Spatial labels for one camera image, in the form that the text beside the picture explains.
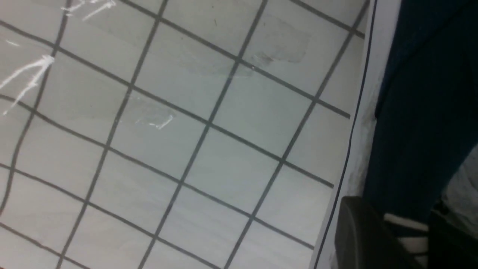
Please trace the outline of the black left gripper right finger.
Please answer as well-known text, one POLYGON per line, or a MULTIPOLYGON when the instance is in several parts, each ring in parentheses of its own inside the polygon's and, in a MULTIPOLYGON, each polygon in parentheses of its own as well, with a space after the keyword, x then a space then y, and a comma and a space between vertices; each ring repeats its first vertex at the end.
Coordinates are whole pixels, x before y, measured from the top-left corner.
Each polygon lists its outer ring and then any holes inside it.
POLYGON ((477 239, 434 211, 429 219, 429 269, 477 269, 477 239))

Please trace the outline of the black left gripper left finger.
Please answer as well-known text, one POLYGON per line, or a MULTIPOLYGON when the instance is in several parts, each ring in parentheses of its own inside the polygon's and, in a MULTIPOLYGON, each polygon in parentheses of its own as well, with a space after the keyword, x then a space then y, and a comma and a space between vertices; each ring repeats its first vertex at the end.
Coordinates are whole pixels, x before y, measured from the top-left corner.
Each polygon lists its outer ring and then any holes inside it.
POLYGON ((338 269, 422 269, 360 197, 343 197, 335 235, 338 269))

